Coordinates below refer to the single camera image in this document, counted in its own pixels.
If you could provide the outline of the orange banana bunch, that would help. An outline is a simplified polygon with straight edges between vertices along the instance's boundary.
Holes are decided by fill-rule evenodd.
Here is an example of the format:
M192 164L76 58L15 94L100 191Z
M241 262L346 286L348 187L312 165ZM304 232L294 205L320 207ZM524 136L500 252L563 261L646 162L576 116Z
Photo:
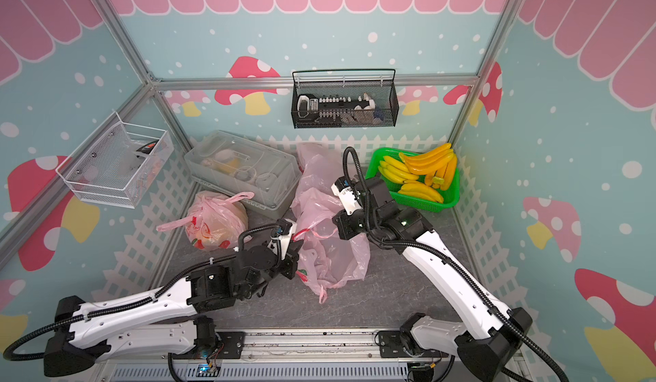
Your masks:
M423 176L425 185L446 191L451 187L458 158L447 143L417 156L400 153L399 158L411 174Z

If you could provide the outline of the pink plastic bag front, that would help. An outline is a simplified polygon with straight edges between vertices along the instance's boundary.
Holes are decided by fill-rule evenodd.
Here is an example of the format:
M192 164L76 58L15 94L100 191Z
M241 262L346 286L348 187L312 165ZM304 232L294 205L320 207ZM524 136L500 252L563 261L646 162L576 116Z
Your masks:
M184 218L159 225L156 231L162 233L183 228L188 240L199 250L225 250L237 246L239 235L249 226L247 211L241 201L254 196L254 192L239 192L231 197L218 192L198 192Z

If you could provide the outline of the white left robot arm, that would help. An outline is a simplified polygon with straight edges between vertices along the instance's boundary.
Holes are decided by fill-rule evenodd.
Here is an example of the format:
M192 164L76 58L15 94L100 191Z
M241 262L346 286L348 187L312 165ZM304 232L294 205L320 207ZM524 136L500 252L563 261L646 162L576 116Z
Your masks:
M230 255L192 265L159 288L101 303L63 298L54 322L10 343L3 359L40 360L44 375L58 378L126 353L214 356L220 339L205 313L263 297L279 275L293 279L302 247L296 233L295 222L280 219L246 230Z

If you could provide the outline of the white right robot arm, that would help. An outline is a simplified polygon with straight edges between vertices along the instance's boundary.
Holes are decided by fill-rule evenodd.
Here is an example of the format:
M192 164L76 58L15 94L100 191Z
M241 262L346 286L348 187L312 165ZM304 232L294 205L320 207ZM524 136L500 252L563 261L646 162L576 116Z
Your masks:
M527 347L556 375L563 368L529 338L533 320L523 308L509 308L485 289L451 253L429 221L414 208L400 209L379 177L366 178L355 148L343 151L343 176L332 186L343 205L333 217L338 234L350 240L363 234L382 250L394 250L417 267L442 293L461 318L441 322L416 314L401 328L401 340L411 356L440 351L460 360L480 381L502 373L521 381L507 363Z

